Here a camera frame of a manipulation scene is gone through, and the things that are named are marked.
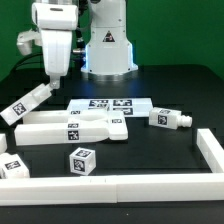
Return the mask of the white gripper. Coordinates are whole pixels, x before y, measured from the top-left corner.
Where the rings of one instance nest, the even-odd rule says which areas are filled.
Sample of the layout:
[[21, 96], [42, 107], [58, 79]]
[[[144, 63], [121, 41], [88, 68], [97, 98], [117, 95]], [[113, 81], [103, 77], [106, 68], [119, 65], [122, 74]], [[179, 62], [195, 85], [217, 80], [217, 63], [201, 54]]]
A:
[[76, 5], [32, 4], [32, 20], [39, 28], [45, 72], [52, 89], [60, 88], [60, 76], [68, 72], [72, 31], [78, 24]]

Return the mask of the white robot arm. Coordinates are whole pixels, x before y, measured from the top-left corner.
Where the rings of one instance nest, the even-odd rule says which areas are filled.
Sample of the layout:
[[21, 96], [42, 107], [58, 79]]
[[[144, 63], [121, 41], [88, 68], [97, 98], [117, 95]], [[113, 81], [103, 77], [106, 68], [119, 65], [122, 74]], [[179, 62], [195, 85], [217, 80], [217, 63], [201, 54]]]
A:
[[[126, 0], [87, 0], [90, 8], [91, 38], [81, 72], [98, 80], [119, 80], [135, 71], [133, 46], [126, 36]], [[53, 89], [68, 72], [72, 32], [78, 28], [78, 7], [64, 0], [32, 4], [32, 20], [42, 43], [45, 73]]]

